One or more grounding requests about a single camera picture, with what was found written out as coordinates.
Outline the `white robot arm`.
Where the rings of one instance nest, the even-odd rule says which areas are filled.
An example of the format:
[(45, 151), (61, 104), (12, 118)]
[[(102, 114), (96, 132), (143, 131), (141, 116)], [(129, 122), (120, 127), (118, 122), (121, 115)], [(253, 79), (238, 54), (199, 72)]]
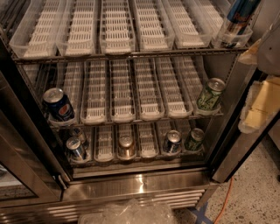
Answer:
[(280, 14), (239, 61), (266, 75), (253, 82), (241, 111), (238, 128), (250, 134), (267, 125), (280, 109)]

